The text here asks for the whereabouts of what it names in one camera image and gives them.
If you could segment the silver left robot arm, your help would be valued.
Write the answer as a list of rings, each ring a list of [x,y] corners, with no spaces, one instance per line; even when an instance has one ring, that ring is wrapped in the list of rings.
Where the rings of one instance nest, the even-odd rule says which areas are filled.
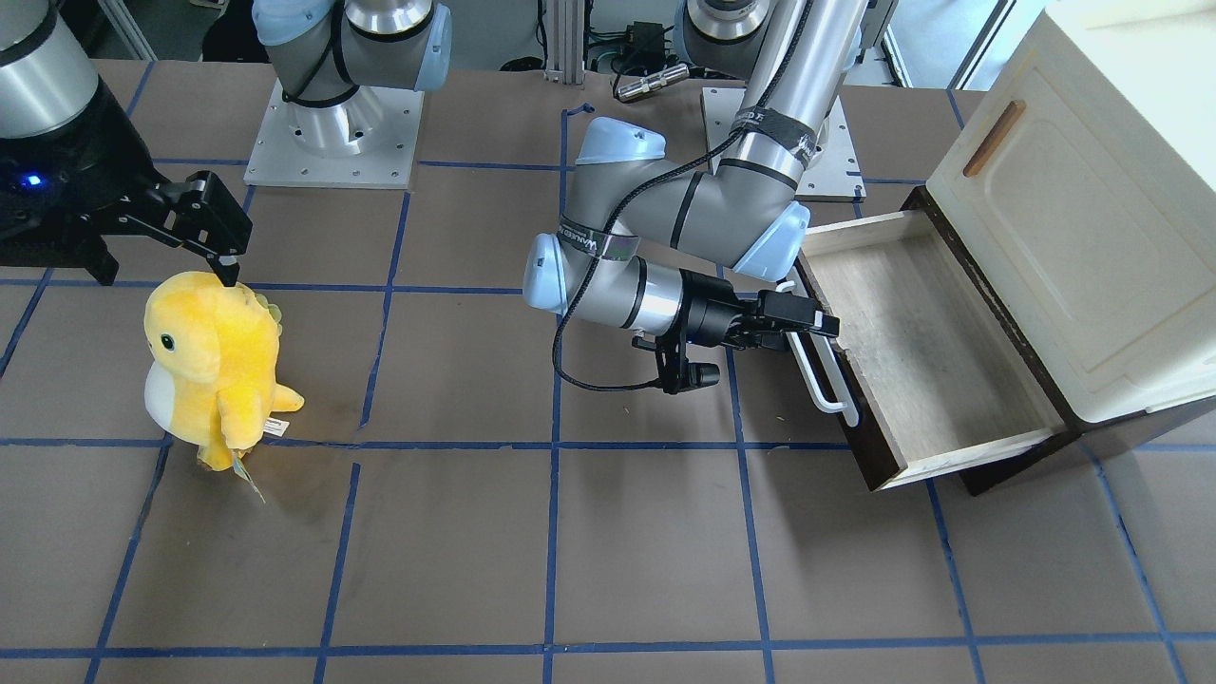
[[[726,117],[716,166],[676,163],[663,135],[590,122],[561,222],[539,235],[522,277],[530,307],[644,333],[668,333],[694,299],[694,274],[638,256],[649,239],[775,282],[809,228],[803,176],[829,159],[831,113],[886,1],[683,1],[674,43],[693,65],[745,83]]]

